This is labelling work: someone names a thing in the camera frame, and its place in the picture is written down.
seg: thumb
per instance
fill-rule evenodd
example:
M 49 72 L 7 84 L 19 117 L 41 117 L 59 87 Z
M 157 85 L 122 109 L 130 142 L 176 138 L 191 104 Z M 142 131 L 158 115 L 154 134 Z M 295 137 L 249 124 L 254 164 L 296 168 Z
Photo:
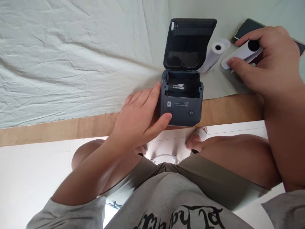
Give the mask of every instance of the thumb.
M 155 138 L 157 137 L 165 128 L 168 126 L 169 121 L 172 119 L 172 114 L 171 113 L 165 113 L 163 114 L 158 121 L 156 121 L 153 126 L 151 126 L 147 130 L 147 134 L 150 135 L 151 137 Z
M 249 74 L 253 73 L 257 69 L 248 64 L 243 59 L 240 59 L 238 57 L 233 57 L 228 61 L 228 65 L 241 77 L 247 77 Z

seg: hand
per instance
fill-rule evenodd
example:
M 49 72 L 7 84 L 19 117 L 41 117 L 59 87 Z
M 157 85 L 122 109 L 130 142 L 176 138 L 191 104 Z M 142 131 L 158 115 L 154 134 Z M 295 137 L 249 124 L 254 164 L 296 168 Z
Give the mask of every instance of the hand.
M 236 42 L 241 46 L 248 40 L 259 40 L 263 52 L 254 61 L 255 67 L 240 58 L 228 65 L 241 77 L 247 87 L 266 95 L 278 95 L 304 86 L 299 73 L 300 52 L 288 32 L 280 26 L 254 30 Z
M 157 137 L 172 118 L 171 113 L 165 113 L 152 124 L 160 89 L 161 83 L 158 82 L 154 88 L 129 95 L 109 137 L 129 149 L 144 145 Z

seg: person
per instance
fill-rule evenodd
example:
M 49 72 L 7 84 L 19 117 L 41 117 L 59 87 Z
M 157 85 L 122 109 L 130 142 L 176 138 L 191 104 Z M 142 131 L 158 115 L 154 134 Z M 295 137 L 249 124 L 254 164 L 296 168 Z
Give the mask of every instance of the person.
M 129 95 L 107 140 L 81 146 L 72 173 L 28 223 L 36 228 L 103 228 L 105 205 L 120 208 L 107 228 L 251 228 L 232 211 L 283 182 L 286 193 L 262 204 L 275 229 L 305 227 L 305 86 L 299 50 L 282 27 L 246 34 L 259 40 L 254 67 L 239 58 L 230 67 L 264 100 L 269 140 L 217 136 L 206 128 L 186 144 L 178 165 L 155 165 L 142 145 L 163 131 L 172 115 L 152 124 L 160 83 Z

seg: finger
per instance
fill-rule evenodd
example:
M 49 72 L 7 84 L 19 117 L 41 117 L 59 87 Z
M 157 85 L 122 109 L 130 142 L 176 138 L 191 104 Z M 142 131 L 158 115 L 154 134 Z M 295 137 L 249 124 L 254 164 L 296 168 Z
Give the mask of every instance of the finger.
M 145 104 L 143 106 L 146 106 L 147 108 L 155 109 L 156 105 L 158 103 L 158 99 L 160 96 L 160 90 L 161 90 L 161 82 L 158 82 L 152 89 L 151 93 L 149 94 Z
M 243 79 L 246 76 L 250 76 L 253 72 L 257 71 L 257 68 L 248 64 L 243 59 L 234 57 L 228 61 L 228 65 Z
M 163 114 L 155 124 L 153 124 L 146 133 L 150 136 L 151 139 L 157 137 L 165 128 L 168 126 L 169 121 L 172 119 L 171 113 Z
M 140 97 L 137 99 L 137 101 L 135 101 L 137 104 L 139 104 L 140 106 L 143 106 L 143 104 L 146 102 L 146 100 L 148 99 L 150 93 L 152 92 L 152 88 L 149 89 L 145 89 L 142 94 L 140 95 Z
M 267 31 L 273 29 L 272 26 L 264 27 L 261 29 L 253 30 L 246 35 L 244 35 L 242 38 L 240 38 L 238 41 L 236 41 L 237 46 L 241 46 L 244 43 L 246 43 L 248 40 L 259 40 Z
M 140 97 L 140 95 L 142 93 L 143 93 L 143 90 L 136 92 L 135 95 L 132 97 L 131 101 L 129 102 L 129 104 L 133 104 Z
M 125 99 L 125 102 L 124 102 L 123 107 L 126 106 L 126 105 L 131 101 L 131 99 L 133 98 L 133 96 L 134 96 L 136 93 L 137 93 L 137 92 L 134 92 L 134 93 L 130 94 L 129 96 L 127 96 L 127 98 Z
M 263 59 L 263 53 L 261 52 L 257 57 L 255 57 L 250 64 L 258 64 Z
M 287 31 L 285 28 L 283 28 L 283 27 L 281 27 L 281 26 L 276 26 L 276 27 L 274 27 L 274 29 L 275 29 L 276 31 L 278 31 L 279 33 L 281 33 L 282 35 L 284 35 L 284 36 L 286 36 L 286 37 L 290 37 L 288 31 Z

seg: fingernail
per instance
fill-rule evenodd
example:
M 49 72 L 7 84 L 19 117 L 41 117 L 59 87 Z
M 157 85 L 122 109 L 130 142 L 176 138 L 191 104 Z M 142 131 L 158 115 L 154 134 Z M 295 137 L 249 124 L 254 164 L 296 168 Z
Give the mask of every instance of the fingernail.
M 230 66 L 231 64 L 233 64 L 234 61 L 236 61 L 236 58 L 231 58 L 231 59 L 228 61 L 228 65 Z
M 166 117 L 167 117 L 168 119 L 171 119 L 171 118 L 172 118 L 172 114 L 171 114 L 171 113 L 167 113 L 167 114 L 166 114 Z

